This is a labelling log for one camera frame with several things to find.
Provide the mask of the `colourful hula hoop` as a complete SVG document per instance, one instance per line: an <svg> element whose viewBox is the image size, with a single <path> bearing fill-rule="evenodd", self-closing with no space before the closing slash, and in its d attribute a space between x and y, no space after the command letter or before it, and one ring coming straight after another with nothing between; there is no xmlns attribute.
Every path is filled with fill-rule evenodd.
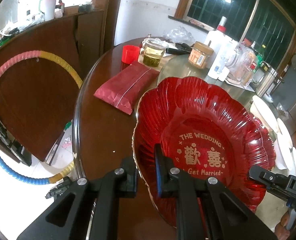
<svg viewBox="0 0 296 240"><path fill-rule="evenodd" d="M0 121L29 152L43 160L65 122L83 81L67 61L30 50L0 66Z"/></svg>

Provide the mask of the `red wedding glass plate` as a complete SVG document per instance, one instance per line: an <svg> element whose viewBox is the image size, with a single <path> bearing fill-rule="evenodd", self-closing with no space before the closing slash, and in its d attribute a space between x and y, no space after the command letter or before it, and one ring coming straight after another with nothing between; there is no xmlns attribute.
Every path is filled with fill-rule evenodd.
<svg viewBox="0 0 296 240"><path fill-rule="evenodd" d="M192 177L215 177L251 211L266 190L248 177L251 166L271 169L273 144L243 105L198 77L168 77L141 97L133 132L133 157L152 204L171 226L176 202L157 195L154 147Z"/></svg>

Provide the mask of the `clear cup of tea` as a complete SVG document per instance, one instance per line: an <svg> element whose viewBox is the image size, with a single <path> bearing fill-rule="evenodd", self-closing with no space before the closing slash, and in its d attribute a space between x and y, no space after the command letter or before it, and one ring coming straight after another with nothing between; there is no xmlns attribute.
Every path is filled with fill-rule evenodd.
<svg viewBox="0 0 296 240"><path fill-rule="evenodd" d="M161 58L168 48L168 43L158 38L148 38L143 48L143 64L148 67L158 67Z"/></svg>

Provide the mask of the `green soda bottle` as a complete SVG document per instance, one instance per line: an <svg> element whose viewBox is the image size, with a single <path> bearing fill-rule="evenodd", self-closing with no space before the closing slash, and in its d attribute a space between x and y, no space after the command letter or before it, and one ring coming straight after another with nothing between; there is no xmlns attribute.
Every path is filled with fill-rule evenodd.
<svg viewBox="0 0 296 240"><path fill-rule="evenodd" d="M258 68L260 67L262 61L264 60L264 53L265 53L266 45L262 44L261 47L257 50L257 64L253 72L255 73Z"/></svg>

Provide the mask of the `small white pill jar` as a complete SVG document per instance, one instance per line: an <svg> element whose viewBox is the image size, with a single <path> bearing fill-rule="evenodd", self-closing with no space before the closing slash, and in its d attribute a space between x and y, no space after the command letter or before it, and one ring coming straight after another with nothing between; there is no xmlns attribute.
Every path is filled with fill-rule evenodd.
<svg viewBox="0 0 296 240"><path fill-rule="evenodd" d="M218 80L224 82L229 73L230 70L227 67L224 67L218 76Z"/></svg>

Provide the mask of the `white tumbler with straw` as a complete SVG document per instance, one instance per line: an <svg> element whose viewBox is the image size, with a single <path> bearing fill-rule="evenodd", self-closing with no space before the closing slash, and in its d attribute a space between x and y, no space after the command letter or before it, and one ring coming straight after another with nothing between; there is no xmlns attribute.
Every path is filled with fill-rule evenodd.
<svg viewBox="0 0 296 240"><path fill-rule="evenodd" d="M55 18L56 0L40 0L38 9L44 15L45 21Z"/></svg>

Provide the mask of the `red tissue pack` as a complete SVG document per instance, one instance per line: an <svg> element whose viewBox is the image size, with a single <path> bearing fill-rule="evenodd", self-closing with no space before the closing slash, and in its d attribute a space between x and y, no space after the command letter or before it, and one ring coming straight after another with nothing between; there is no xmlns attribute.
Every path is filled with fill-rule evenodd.
<svg viewBox="0 0 296 240"><path fill-rule="evenodd" d="M141 92L159 75L159 71L137 61L101 85L94 96L130 115Z"/></svg>

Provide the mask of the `red plastic cup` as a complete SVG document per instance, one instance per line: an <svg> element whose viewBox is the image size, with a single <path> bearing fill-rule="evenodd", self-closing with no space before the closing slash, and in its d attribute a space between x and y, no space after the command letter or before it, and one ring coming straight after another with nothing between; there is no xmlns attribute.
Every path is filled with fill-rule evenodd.
<svg viewBox="0 0 296 240"><path fill-rule="evenodd" d="M125 64L131 64L133 61L137 61L140 54L140 48L133 45L123 46L121 61Z"/></svg>

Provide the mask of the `clear glass pitcher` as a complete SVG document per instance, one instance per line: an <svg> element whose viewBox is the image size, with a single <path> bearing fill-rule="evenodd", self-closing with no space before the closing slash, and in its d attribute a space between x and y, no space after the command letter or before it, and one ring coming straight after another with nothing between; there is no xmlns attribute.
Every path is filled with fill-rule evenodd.
<svg viewBox="0 0 296 240"><path fill-rule="evenodd" d="M229 70L226 80L235 85L245 85L252 68L255 67L256 55L249 40L238 43L233 51L233 59L229 59L226 67Z"/></svg>

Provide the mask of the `steel thermos flask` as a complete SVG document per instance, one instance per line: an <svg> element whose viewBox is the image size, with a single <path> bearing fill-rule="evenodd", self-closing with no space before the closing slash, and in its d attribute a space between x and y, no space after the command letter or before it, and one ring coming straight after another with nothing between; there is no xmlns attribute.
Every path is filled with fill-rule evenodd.
<svg viewBox="0 0 296 240"><path fill-rule="evenodd" d="M276 70L273 67L269 67L256 86L256 94L262 97L277 78L278 74Z"/></svg>

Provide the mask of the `peanut butter jar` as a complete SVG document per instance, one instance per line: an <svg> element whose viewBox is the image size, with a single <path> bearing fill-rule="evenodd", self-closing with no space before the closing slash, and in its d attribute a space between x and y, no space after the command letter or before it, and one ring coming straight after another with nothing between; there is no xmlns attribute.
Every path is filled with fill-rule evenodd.
<svg viewBox="0 0 296 240"><path fill-rule="evenodd" d="M211 55L213 55L213 52L213 49L209 46L201 42L195 42L188 57L188 61L196 68L206 68L208 59Z"/></svg>

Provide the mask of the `white lotion tube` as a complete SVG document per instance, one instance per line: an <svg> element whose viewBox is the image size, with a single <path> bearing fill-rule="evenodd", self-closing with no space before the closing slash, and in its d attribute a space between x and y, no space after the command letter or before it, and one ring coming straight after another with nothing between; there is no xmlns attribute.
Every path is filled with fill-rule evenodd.
<svg viewBox="0 0 296 240"><path fill-rule="evenodd" d="M210 31L207 35L209 47L213 49L213 54L209 58L210 69L208 72L208 76L212 79L217 79L219 77L219 70L223 65L222 62L222 54L223 49L228 43L231 41L231 38L225 34L226 32L226 24L227 18L223 16L216 28L216 30Z"/></svg>

